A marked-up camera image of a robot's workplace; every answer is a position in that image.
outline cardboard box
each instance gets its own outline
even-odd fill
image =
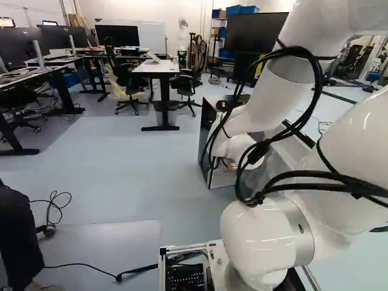
[[[219,18],[220,19],[226,19],[226,10],[221,10],[219,12]]]

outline computer monitor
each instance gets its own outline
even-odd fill
[[[69,27],[69,34],[73,36],[75,47],[88,47],[86,30],[84,27]]]
[[[270,53],[288,12],[228,16],[224,48],[232,52]]]
[[[111,36],[115,47],[140,46],[137,26],[96,25],[96,33],[100,45],[104,45],[105,38]]]
[[[73,36],[75,47],[88,47],[84,27],[38,25],[42,30],[44,45],[50,50],[71,49],[69,35]]]
[[[0,56],[8,69],[24,65],[24,61],[37,57],[32,41],[39,41],[42,55],[49,55],[39,28],[2,28],[0,29]]]

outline black power cord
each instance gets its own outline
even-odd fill
[[[60,197],[61,195],[68,195],[69,196],[69,200],[63,206],[58,206],[57,203],[54,203],[54,200],[58,199],[58,197]],[[71,200],[72,200],[72,195],[69,192],[60,192],[60,193],[58,193],[57,190],[54,190],[50,194],[50,200],[44,200],[44,199],[32,200],[32,201],[30,201],[30,203],[34,203],[34,202],[47,202],[48,206],[47,206],[47,210],[46,210],[46,225],[54,225],[55,226],[55,225],[57,225],[57,224],[59,224],[61,222],[62,217],[63,217],[62,209],[65,208],[66,206],[68,206],[68,204],[70,203]],[[59,217],[59,219],[56,222],[50,221],[50,211],[51,211],[52,207],[57,209],[59,214],[60,214],[60,217]]]
[[[122,272],[118,275],[114,275],[112,273],[109,273],[109,272],[106,272],[106,271],[103,271],[99,268],[96,268],[90,264],[84,264],[84,263],[73,263],[73,264],[63,264],[63,265],[58,265],[58,266],[45,266],[44,268],[45,269],[57,269],[57,268],[62,268],[62,267],[69,267],[69,266],[84,266],[84,267],[89,267],[95,271],[98,271],[100,273],[103,273],[103,274],[106,274],[108,276],[111,276],[113,277],[116,282],[122,282],[122,276],[124,274],[137,274],[137,273],[144,273],[146,271],[149,271],[149,270],[153,270],[153,269],[157,269],[158,268],[158,264],[152,264],[152,265],[148,265],[148,266],[145,266],[145,267],[141,267],[141,268],[137,268],[137,269],[132,269],[132,270],[128,270],[128,271],[125,271],[125,272]]]
[[[59,205],[59,203],[55,202],[55,199],[58,200],[58,197],[60,197],[61,195],[68,195],[68,197],[69,197],[67,202],[64,205]],[[54,190],[50,194],[50,199],[49,200],[37,199],[37,200],[31,200],[30,203],[34,203],[34,202],[46,202],[46,203],[48,203],[47,210],[46,210],[46,225],[47,226],[49,226],[49,225],[56,226],[62,220],[62,217],[63,217],[62,209],[67,207],[69,205],[69,203],[71,202],[71,200],[72,200],[72,195],[69,192],[60,192],[60,193],[58,193],[57,190]],[[59,219],[57,221],[55,221],[55,222],[50,220],[50,211],[51,211],[52,208],[57,209],[59,214],[60,214]],[[114,279],[117,282],[121,282],[122,281],[122,276],[125,275],[125,274],[143,273],[143,272],[146,272],[146,271],[158,268],[158,264],[152,264],[152,265],[149,265],[149,266],[128,270],[128,271],[122,272],[122,273],[120,273],[118,275],[114,275],[112,273],[106,272],[104,270],[101,270],[101,269],[99,269],[97,267],[94,267],[94,266],[92,266],[90,264],[86,264],[86,263],[71,263],[71,264],[63,264],[63,265],[58,265],[58,266],[45,266],[44,268],[45,269],[57,269],[57,268],[69,267],[69,266],[85,266],[85,267],[89,267],[89,268],[91,268],[91,269],[93,269],[95,271],[98,271],[98,272],[104,273],[104,274],[106,274],[108,276],[114,277]]]

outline black office chair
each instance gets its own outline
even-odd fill
[[[144,78],[131,75],[130,72],[134,69],[133,64],[120,64],[115,57],[114,49],[113,39],[110,37],[105,39],[105,50],[107,53],[107,60],[110,65],[110,68],[108,68],[110,75],[109,79],[116,95],[120,96],[125,94],[126,96],[129,96],[129,100],[117,102],[118,107],[115,110],[115,114],[117,115],[120,110],[128,106],[132,106],[135,111],[135,115],[139,115],[136,105],[145,104],[149,107],[150,103],[141,102],[138,98],[133,98],[132,95],[143,92],[144,88],[149,85],[149,82],[147,82]]]
[[[8,124],[12,130],[18,127],[29,127],[38,133],[41,131],[41,128],[30,124],[30,122],[44,119],[44,117],[31,117],[36,115],[37,112],[34,110],[24,110],[28,104],[34,102],[39,103],[38,95],[35,91],[25,87],[15,87],[0,93],[0,114],[11,115]],[[0,141],[7,142],[4,137],[1,137]]]
[[[194,77],[188,75],[178,75],[177,77],[174,77],[171,82],[171,89],[177,89],[178,94],[181,95],[181,99],[183,99],[183,96],[187,96],[187,101],[179,101],[178,109],[187,106],[192,112],[192,116],[196,117],[193,106],[202,106],[195,103],[194,100],[191,100],[191,96],[195,94]]]

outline whiteboard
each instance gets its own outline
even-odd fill
[[[166,29],[164,22],[136,21],[125,19],[103,19],[98,25],[131,25],[139,30],[139,42],[142,49],[150,49],[153,53],[166,53]]]

